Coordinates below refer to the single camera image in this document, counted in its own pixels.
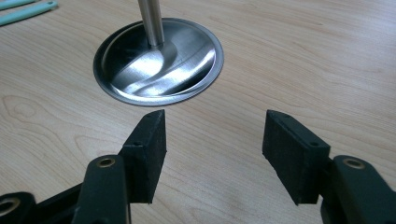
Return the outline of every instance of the light wood desk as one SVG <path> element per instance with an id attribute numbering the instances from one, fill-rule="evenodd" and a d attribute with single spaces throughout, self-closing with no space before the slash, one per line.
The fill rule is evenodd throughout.
<path id="1" fill-rule="evenodd" d="M 262 155 L 267 109 L 297 118 L 331 157 L 370 162 L 396 189 L 396 2 L 160 2 L 164 17 L 202 24 L 225 52 L 209 89 L 164 107 L 118 102 L 92 73 L 100 44 L 141 20 L 135 0 L 59 0 L 0 27 L 0 195 L 41 202 L 75 186 L 90 160 L 118 153 L 162 108 L 168 153 L 153 204 L 132 206 L 134 223 L 321 223 L 319 205 L 295 206 Z"/>

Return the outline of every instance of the black plastic part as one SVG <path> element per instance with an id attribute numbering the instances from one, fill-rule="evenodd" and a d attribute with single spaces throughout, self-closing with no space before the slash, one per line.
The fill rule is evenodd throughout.
<path id="1" fill-rule="evenodd" d="M 125 183 L 121 156 L 107 155 L 91 161 L 72 223 L 131 223 Z"/>
<path id="2" fill-rule="evenodd" d="M 165 132 L 165 112 L 164 110 L 155 111 L 147 114 L 140 120 L 134 131 L 131 133 L 127 141 L 122 147 L 119 156 L 124 161 L 122 167 L 124 173 L 124 184 L 126 192 L 124 199 L 127 202 L 127 211 L 129 213 L 129 203 L 152 203 L 154 192 L 157 187 L 163 161 L 166 154 L 166 132 Z M 35 199 L 30 193 L 12 193 L 0 197 L 0 223 L 1 224 L 70 224 L 77 209 L 78 198 L 86 197 L 85 194 L 93 193 L 95 189 L 83 190 L 81 192 L 81 184 L 67 189 L 39 204 L 35 204 Z M 106 196 L 113 198 L 113 189 L 106 188 Z M 18 197 L 20 199 L 19 206 L 7 214 L 1 214 L 3 210 L 7 210 L 9 203 L 1 203 L 2 200 L 9 197 Z M 118 202 L 112 201 L 107 205 L 109 210 L 119 212 L 116 209 Z M 97 203 L 93 204 L 91 210 L 98 217 L 103 213 L 94 212 Z M 109 222 L 106 218 L 102 218 L 94 222 L 101 223 L 119 223 Z"/>
<path id="3" fill-rule="evenodd" d="M 296 204 L 317 203 L 319 173 L 329 153 L 330 146 L 295 118 L 267 111 L 262 154 Z"/>
<path id="4" fill-rule="evenodd" d="M 165 112 L 147 114 L 124 143 L 129 203 L 152 203 L 166 154 Z"/>
<path id="5" fill-rule="evenodd" d="M 27 192 L 5 194 L 0 197 L 0 223 L 34 223 L 35 197 Z"/>
<path id="6" fill-rule="evenodd" d="M 81 184 L 67 189 L 37 205 L 37 216 L 41 224 L 70 224 L 78 201 Z"/>
<path id="7" fill-rule="evenodd" d="M 396 224 L 396 193 L 370 163 L 337 156 L 331 177 L 347 223 Z"/>

